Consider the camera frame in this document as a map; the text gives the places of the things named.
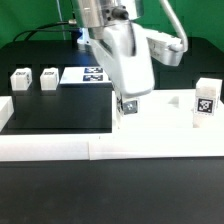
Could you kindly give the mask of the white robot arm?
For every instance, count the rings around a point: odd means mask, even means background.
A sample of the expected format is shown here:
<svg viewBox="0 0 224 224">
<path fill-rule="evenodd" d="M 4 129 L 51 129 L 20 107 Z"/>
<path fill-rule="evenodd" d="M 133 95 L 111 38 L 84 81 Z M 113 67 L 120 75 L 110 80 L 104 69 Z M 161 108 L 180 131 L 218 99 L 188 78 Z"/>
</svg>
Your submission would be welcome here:
<svg viewBox="0 0 224 224">
<path fill-rule="evenodd" d="M 98 64 L 112 82 L 117 110 L 140 110 L 140 98 L 154 88 L 147 38 L 134 22 L 143 15 L 142 0 L 72 0 L 77 24 L 89 32 Z"/>
</svg>

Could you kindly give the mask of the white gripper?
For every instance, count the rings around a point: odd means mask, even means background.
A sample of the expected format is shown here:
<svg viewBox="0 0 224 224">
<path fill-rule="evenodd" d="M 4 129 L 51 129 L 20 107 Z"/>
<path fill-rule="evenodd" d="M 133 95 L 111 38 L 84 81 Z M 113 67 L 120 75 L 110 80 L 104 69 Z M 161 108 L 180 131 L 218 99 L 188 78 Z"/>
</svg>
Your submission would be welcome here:
<svg viewBox="0 0 224 224">
<path fill-rule="evenodd" d="M 155 81 L 143 28 L 128 21 L 118 21 L 105 27 L 102 37 L 102 40 L 91 39 L 90 43 L 96 61 L 115 90 L 126 98 L 150 93 Z M 116 96 L 116 109 L 124 115 L 121 96 Z"/>
</svg>

